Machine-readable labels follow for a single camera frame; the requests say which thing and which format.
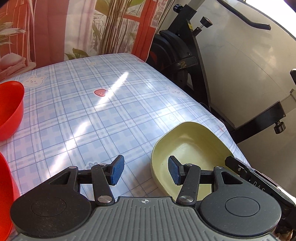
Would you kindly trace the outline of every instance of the blue gripper pad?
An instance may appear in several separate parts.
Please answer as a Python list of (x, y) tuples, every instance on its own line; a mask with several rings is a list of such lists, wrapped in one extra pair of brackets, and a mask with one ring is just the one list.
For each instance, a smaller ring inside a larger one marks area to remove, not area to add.
[(115, 160), (110, 164), (110, 166), (112, 167), (111, 175), (110, 175), (110, 180), (111, 180), (110, 185), (116, 185), (124, 169), (123, 155), (118, 155), (115, 158)]
[(182, 166), (182, 164), (174, 156), (168, 158), (168, 170), (176, 185), (181, 184), (180, 166)]

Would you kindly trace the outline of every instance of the black circular housing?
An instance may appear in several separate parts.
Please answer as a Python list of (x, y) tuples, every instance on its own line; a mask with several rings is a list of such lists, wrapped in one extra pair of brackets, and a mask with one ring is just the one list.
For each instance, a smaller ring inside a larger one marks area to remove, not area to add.
[(67, 185), (41, 184), (12, 204), (10, 216), (19, 233), (52, 238), (79, 228), (91, 211), (90, 201)]
[(278, 202), (246, 181), (219, 186), (202, 200), (198, 212), (214, 230), (238, 237), (272, 231), (281, 217)]

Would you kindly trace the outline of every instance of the handlebar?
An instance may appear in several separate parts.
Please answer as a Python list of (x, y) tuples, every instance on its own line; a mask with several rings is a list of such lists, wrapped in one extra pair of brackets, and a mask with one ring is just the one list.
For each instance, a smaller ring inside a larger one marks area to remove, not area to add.
[(250, 19), (246, 18), (243, 14), (241, 14), (239, 11), (234, 9), (232, 6), (230, 6), (227, 2), (224, 0), (217, 0), (223, 7), (228, 9), (230, 12), (238, 16), (241, 20), (243, 20), (246, 24), (250, 25), (251, 27), (254, 28), (259, 28), (259, 29), (265, 29), (265, 30), (271, 30), (271, 26), (267, 23), (255, 23), (252, 22)]

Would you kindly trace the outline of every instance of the black knob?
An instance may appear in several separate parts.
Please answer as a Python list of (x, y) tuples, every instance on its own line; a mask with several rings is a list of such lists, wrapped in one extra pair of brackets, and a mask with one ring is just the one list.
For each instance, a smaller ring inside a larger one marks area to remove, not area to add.
[(292, 77), (294, 83), (296, 84), (296, 69), (292, 69), (292, 70), (290, 71), (290, 75), (291, 75), (291, 77)]
[(202, 17), (200, 23), (205, 26), (206, 28), (212, 26), (212, 22), (210, 20), (208, 20), (206, 17)]
[(276, 122), (276, 125), (274, 127), (274, 131), (276, 132), (276, 134), (282, 133), (285, 129), (286, 129), (286, 126), (284, 122), (280, 122), (280, 121)]
[(183, 6), (181, 4), (176, 4), (173, 8), (174, 12), (179, 13), (182, 10)]

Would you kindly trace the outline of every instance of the blue checkered tablecloth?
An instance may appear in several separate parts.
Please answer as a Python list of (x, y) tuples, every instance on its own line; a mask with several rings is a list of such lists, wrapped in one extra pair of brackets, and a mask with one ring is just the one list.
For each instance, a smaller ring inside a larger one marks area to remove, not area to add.
[[(24, 117), (0, 142), (21, 194), (68, 166), (89, 169), (125, 158), (118, 196), (159, 196), (150, 172), (155, 143), (184, 121), (209, 128), (235, 157), (245, 157), (225, 126), (170, 80), (131, 54), (66, 61), (16, 76)], [(91, 185), (81, 193), (93, 200)]]

